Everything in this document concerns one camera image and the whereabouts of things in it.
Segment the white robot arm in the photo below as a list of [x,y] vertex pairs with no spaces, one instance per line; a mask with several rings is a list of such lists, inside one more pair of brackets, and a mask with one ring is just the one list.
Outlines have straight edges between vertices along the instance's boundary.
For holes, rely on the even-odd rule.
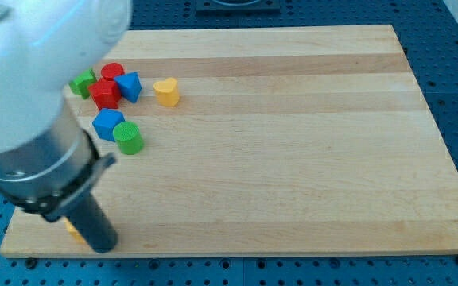
[[47,222],[67,218],[97,253],[118,236],[91,194],[115,162],[100,155],[64,87],[131,23],[131,0],[0,1],[0,193]]

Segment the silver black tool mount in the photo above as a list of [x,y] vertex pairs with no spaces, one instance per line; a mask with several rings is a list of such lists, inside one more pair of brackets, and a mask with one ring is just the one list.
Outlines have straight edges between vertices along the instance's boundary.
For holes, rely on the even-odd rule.
[[0,151],[0,192],[24,212],[48,222],[81,216],[105,217],[91,193],[100,177],[116,162],[100,155],[91,136],[64,104],[52,123],[7,151]]

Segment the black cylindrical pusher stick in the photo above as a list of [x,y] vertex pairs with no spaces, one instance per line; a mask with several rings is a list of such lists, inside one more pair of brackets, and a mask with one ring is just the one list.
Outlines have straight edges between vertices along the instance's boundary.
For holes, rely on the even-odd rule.
[[110,252],[117,245],[117,231],[92,193],[76,199],[65,217],[96,253]]

